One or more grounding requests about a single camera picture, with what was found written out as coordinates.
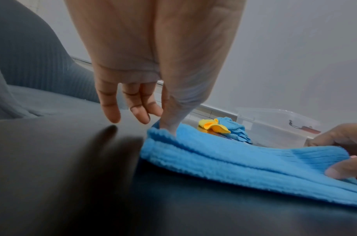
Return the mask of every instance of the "skin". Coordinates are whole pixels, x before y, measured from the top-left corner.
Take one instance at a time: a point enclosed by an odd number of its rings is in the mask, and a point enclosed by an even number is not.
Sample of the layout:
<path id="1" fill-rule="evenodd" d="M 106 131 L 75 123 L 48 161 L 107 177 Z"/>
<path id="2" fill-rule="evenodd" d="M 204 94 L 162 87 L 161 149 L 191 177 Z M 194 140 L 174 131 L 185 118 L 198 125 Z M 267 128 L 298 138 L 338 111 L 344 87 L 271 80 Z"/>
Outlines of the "skin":
<path id="1" fill-rule="evenodd" d="M 341 146 L 349 155 L 357 156 L 357 124 L 341 124 L 334 129 L 317 136 L 307 146 Z M 357 157 L 349 158 L 329 167 L 325 174 L 335 179 L 357 176 Z"/>
<path id="2" fill-rule="evenodd" d="M 120 121 L 119 84 L 143 124 L 161 116 L 175 134 L 209 96 L 233 42 L 245 0 L 66 0 L 89 52 L 106 117 Z M 161 109 L 154 99 L 164 81 Z"/>

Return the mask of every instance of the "plastic container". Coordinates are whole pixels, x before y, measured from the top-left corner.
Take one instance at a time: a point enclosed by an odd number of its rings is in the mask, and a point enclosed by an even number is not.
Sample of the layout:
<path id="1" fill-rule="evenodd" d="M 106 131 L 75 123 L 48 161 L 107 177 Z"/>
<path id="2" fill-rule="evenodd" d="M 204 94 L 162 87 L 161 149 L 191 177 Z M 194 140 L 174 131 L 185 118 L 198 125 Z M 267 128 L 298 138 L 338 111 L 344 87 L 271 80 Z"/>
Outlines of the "plastic container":
<path id="1" fill-rule="evenodd" d="M 255 145 L 280 149 L 303 147 L 321 133 L 320 122 L 278 109 L 239 108 L 237 123 L 245 126 Z"/>

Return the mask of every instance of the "gray chair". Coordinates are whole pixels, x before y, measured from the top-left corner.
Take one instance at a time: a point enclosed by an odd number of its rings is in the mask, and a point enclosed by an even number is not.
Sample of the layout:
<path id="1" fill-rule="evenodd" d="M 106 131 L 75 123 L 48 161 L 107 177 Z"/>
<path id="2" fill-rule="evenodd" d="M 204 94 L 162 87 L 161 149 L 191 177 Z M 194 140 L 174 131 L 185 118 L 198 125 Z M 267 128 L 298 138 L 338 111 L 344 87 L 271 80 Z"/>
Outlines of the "gray chair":
<path id="1" fill-rule="evenodd" d="M 127 106 L 118 93 L 120 109 Z M 93 72 L 68 55 L 50 26 L 15 0 L 0 0 L 0 119 L 100 109 Z"/>

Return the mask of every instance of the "blue towel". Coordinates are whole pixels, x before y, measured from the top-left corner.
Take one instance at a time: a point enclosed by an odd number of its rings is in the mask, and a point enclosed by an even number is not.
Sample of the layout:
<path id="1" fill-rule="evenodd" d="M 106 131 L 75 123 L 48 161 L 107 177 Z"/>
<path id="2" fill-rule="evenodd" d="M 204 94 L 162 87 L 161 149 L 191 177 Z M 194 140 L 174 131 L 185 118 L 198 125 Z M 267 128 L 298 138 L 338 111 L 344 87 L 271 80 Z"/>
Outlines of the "blue towel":
<path id="1" fill-rule="evenodd" d="M 331 179 L 330 165 L 349 158 L 341 147 L 270 149 L 199 132 L 181 124 L 148 131 L 141 158 L 165 169 L 223 183 L 357 206 L 357 180 Z"/>
<path id="2" fill-rule="evenodd" d="M 217 120 L 219 124 L 222 124 L 230 131 L 230 133 L 222 134 L 223 136 L 252 144 L 252 141 L 248 137 L 248 134 L 246 133 L 246 130 L 243 125 L 238 124 L 229 117 L 218 117 Z"/>

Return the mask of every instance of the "black table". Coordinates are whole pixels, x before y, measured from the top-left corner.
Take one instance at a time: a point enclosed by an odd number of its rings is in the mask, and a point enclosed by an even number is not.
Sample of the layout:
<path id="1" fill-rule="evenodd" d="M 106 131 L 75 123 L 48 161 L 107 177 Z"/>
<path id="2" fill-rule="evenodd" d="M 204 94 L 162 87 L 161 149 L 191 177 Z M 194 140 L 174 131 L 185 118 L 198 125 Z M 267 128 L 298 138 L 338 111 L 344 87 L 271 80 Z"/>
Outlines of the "black table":
<path id="1" fill-rule="evenodd" d="M 356 208 L 139 160 L 148 127 L 129 111 L 0 122 L 0 235 L 357 235 Z"/>

